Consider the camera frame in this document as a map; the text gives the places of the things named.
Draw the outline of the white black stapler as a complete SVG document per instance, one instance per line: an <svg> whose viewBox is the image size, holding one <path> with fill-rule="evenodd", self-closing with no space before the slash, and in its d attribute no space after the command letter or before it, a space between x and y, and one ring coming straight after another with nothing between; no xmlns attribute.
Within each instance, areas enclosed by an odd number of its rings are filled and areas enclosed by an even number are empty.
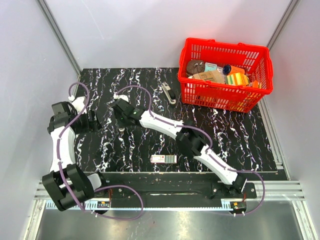
<svg viewBox="0 0 320 240"><path fill-rule="evenodd" d="M167 97L168 101L170 104L175 105L177 100L176 100L176 95L174 91L170 88L170 86L166 82L161 83L161 88Z"/></svg>

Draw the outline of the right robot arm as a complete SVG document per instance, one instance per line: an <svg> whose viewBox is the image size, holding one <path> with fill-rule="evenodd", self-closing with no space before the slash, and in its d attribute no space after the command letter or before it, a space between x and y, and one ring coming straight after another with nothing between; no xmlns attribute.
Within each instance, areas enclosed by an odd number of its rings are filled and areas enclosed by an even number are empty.
<svg viewBox="0 0 320 240"><path fill-rule="evenodd" d="M151 110L134 107L126 96L114 97L112 109L120 128L139 126L171 137L176 141L180 153L201 162L216 174L227 185L227 192L231 197L239 198L245 193L247 178L214 153L211 149L212 141L205 141L205 137L209 138L209 135L193 126L191 121L172 120Z"/></svg>

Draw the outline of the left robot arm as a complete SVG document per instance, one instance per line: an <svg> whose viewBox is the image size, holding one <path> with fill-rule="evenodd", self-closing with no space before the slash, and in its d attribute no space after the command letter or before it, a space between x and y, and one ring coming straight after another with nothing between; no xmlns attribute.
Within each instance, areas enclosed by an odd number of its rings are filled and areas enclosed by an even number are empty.
<svg viewBox="0 0 320 240"><path fill-rule="evenodd" d="M101 128L96 113L87 111L87 98L77 97L71 101L53 104L48 133L53 143L53 157L49 173L42 177L42 184L55 206L61 212L94 196L107 195L108 185L100 172L86 175L76 164L74 143L79 134L93 133Z"/></svg>

